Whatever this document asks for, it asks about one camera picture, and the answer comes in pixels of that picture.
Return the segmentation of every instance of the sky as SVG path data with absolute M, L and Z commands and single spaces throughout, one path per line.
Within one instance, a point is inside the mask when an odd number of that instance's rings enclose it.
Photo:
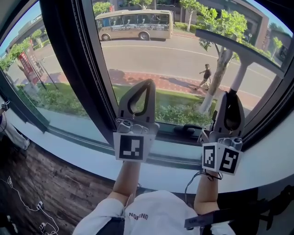
M 272 14 L 269 10 L 264 8 L 259 3 L 254 0 L 246 0 L 247 2 L 254 5 L 257 9 L 263 12 L 267 17 L 269 17 L 269 23 L 274 22 L 277 26 L 282 26 L 284 31 L 288 33 L 290 36 L 293 35 L 290 29 L 286 25 L 283 24 L 274 14 Z M 10 42 L 18 35 L 18 31 L 29 21 L 35 19 L 39 14 L 41 14 L 40 4 L 36 2 L 24 15 L 23 17 L 16 23 L 16 25 L 9 32 L 8 36 L 3 41 L 0 46 L 0 55 L 5 51 Z

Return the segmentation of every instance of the forearm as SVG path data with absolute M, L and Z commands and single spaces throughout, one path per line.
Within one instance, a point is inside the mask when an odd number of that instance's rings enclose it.
M 113 192 L 124 196 L 133 194 L 138 186 L 140 167 L 139 162 L 124 162 L 113 186 Z
M 212 176 L 218 177 L 217 172 L 207 171 Z M 201 175 L 194 200 L 194 210 L 197 214 L 205 214 L 218 210 L 218 179 L 210 181 L 207 175 Z

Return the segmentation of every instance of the bus window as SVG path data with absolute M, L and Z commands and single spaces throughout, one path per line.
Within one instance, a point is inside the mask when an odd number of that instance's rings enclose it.
M 169 24 L 169 15 L 167 14 L 153 14 L 153 24 Z
M 152 19 L 152 14 L 137 15 L 138 24 L 150 24 Z
M 97 27 L 102 28 L 103 27 L 103 19 L 97 20 Z
M 137 24 L 136 15 L 125 15 L 123 16 L 124 24 Z
M 104 18 L 103 20 L 103 27 L 109 26 L 109 18 Z
M 123 20 L 122 20 L 121 16 L 110 17 L 109 21 L 110 21 L 110 26 L 123 24 Z

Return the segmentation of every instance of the road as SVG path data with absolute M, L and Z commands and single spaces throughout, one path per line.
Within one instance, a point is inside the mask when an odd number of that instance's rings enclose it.
M 216 69 L 217 52 L 214 47 L 205 51 L 196 38 L 173 35 L 166 41 L 113 40 L 101 42 L 107 69 L 124 72 L 154 73 L 170 77 L 191 78 L 201 80 L 200 71 L 210 64 L 212 73 Z M 35 51 L 38 59 L 49 73 L 60 73 L 62 69 L 56 59 L 51 45 Z M 239 69 L 237 61 L 231 62 L 221 82 L 223 86 L 231 86 Z M 9 72 L 13 80 L 19 78 L 18 84 L 25 79 L 22 72 L 14 64 Z M 247 69 L 240 90 L 262 97 L 275 74 L 269 70 L 252 64 Z

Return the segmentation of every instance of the bus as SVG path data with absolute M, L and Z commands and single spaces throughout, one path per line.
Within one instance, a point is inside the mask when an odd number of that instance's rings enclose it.
M 162 10 L 113 11 L 95 18 L 99 39 L 120 38 L 140 40 L 170 39 L 173 34 L 173 13 Z

